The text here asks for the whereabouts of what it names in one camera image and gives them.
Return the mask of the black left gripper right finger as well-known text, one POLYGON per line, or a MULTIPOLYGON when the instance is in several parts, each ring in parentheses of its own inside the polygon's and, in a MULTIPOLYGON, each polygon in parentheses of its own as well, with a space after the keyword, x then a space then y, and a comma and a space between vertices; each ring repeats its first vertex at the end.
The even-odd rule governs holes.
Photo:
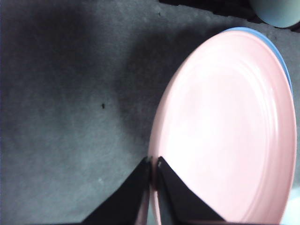
POLYGON ((163 157, 158 158, 156 181, 162 224, 226 224, 187 187, 163 157))

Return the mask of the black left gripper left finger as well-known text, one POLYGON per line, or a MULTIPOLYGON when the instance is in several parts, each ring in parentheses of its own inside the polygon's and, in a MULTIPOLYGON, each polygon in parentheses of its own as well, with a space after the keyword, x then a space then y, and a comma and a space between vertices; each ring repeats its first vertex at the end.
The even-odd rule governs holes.
POLYGON ((146 224, 150 197, 150 159, 144 157, 122 185, 82 224, 146 224))

